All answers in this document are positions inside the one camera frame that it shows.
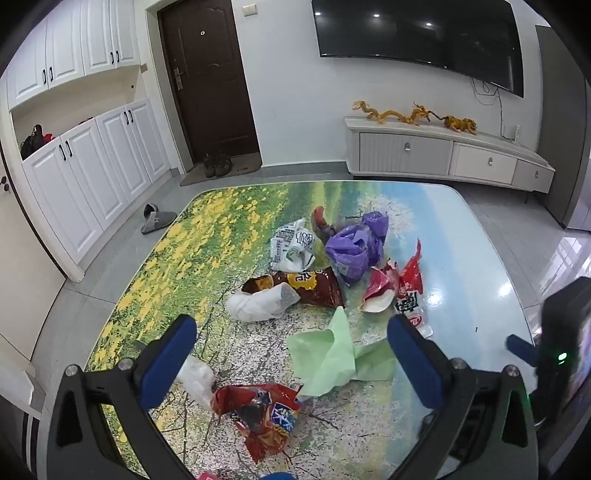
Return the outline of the red white torn wrapper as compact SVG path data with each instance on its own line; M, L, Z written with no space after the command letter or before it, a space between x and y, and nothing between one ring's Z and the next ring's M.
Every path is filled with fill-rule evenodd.
M381 313L394 302L399 291L398 265L389 259L384 267L373 267L370 270L368 288L363 294L360 311L366 313Z

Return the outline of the white printed plastic bag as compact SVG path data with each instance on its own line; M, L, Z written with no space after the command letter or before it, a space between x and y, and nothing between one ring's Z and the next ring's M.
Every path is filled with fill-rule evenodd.
M270 269L287 273L308 271L314 265L315 234L304 218L276 229L270 239Z

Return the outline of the dark brown entrance door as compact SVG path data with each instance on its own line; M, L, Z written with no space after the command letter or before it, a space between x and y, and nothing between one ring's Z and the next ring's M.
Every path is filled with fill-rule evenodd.
M185 0L158 23L175 106L195 163L259 152L231 2Z

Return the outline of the red snack bag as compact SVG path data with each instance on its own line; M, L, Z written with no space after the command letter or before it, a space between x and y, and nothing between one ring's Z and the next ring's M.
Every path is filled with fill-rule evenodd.
M228 416L245 438L253 462L283 451L297 423L298 390L277 384L228 385L217 389L212 411Z

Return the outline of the clear plastic bag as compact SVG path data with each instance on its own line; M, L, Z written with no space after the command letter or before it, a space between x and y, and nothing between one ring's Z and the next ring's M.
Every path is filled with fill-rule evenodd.
M211 410L214 372L211 367L192 355L188 355L176 379L197 405Z

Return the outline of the golden dragon figurine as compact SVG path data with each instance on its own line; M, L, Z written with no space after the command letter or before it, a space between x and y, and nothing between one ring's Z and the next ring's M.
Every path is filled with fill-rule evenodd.
M419 121L422 119L430 122L432 116L436 117L436 114L433 111L428 110L425 106L417 103L414 104L414 108L410 115L404 115L393 109L380 112L376 108L370 107L370 105L363 100L353 102L352 109L353 111L362 111L366 114L368 120L375 120L380 124L385 124L388 118L394 117L405 124L419 125Z

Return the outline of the grey refrigerator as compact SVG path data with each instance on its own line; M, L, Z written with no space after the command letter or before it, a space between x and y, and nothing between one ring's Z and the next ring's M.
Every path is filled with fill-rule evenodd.
M559 36L536 27L543 86L537 153L555 170L544 205L565 229L590 230L590 84Z

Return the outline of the wall light switch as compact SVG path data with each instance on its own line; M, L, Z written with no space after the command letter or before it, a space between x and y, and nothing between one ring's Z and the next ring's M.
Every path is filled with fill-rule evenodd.
M249 5L245 5L242 7L243 16L249 17L257 14L257 5L256 3L252 3Z

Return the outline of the white tissue wad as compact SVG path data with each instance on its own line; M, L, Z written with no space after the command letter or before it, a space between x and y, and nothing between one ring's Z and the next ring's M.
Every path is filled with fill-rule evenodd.
M301 296L287 283L249 294L235 292L228 297L225 311L236 321L253 323L279 319L301 301Z

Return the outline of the golden tiger figurine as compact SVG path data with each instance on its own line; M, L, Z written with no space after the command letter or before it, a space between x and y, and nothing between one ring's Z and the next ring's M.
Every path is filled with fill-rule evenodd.
M444 126L455 132L468 132L472 135L478 133L477 124L470 118L458 118L453 115L447 115L442 118Z

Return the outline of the grey slipper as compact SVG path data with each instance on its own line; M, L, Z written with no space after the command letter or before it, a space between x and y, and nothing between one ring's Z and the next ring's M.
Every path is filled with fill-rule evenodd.
M141 233L149 233L169 227L177 217L177 214L170 211L161 211L155 204L147 203L143 208L144 225Z

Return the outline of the brown door mat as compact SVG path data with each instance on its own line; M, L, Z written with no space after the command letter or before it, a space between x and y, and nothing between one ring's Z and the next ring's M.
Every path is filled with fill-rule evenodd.
M206 155L204 161L197 164L180 181L185 187L223 177L240 176L259 171L263 165L259 153L228 156L225 154Z

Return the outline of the brown chip bag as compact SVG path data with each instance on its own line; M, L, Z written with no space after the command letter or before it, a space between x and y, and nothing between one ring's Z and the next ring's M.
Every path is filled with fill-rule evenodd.
M332 267L298 273L274 272L250 278L242 285L242 292L255 294L280 284L290 285L304 304L327 308L345 306L341 287Z

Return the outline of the purple plastic bag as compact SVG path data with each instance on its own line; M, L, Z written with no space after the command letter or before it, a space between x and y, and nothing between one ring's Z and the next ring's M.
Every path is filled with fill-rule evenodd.
M370 267L381 262L388 230L389 217L372 211L332 235L325 243L325 254L342 281L356 284Z

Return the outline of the white lower cabinet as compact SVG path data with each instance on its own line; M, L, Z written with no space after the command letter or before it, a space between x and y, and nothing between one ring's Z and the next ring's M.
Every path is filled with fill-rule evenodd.
M151 103L141 99L93 117L22 163L53 233L80 268L130 207L170 169Z

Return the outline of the brown shoes pair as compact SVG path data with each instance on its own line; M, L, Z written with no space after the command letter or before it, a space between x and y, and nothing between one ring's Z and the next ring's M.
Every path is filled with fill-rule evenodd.
M230 157L224 153L206 154L204 157L204 175L207 179L228 175L232 167Z

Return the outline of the dark red grey wrapper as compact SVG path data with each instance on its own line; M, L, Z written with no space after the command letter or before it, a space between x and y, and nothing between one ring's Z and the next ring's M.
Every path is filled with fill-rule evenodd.
M339 233L339 231L344 230L349 225L355 225L360 223L361 218L359 216L353 217L343 217L339 219L337 222L329 224L328 221L325 220L325 207L324 206L317 206L311 213L311 228L314 231L315 235L317 235L318 239L322 241L322 243L327 243L332 236Z

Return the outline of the black wall television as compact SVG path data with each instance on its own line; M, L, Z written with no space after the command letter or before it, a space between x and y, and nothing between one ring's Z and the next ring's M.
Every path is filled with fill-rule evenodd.
M322 57L430 65L524 96L522 49L509 2L314 1Z

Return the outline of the light green paper wrapper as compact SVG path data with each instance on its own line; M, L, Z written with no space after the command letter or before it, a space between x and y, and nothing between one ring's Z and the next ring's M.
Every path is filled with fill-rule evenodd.
M351 381L392 381L396 357L386 338L353 344L345 309L338 307L324 330L287 337L294 376L301 380L301 398L319 397Z

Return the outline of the black bag on shelf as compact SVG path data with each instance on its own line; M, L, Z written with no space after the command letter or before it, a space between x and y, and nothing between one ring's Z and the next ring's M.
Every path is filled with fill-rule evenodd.
M29 136L20 145L20 155L23 160L45 145L45 137L40 124L36 124Z

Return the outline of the white upper cabinet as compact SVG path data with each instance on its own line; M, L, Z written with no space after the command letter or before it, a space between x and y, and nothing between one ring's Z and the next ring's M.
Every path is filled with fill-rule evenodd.
M62 1L10 61L8 108L85 76L139 64L132 1Z

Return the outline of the white grey tv cabinet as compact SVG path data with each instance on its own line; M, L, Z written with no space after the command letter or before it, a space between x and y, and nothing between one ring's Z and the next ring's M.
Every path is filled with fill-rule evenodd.
M555 169L495 136L346 117L346 166L358 177L417 178L549 192Z

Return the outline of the red white candy wrapper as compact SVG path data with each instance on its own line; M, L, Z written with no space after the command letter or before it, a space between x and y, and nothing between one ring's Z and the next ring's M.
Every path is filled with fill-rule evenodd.
M399 289L394 297L394 309L405 315L424 338L429 338L433 335L433 329L427 322L421 258L422 245L417 240L415 254L399 271Z

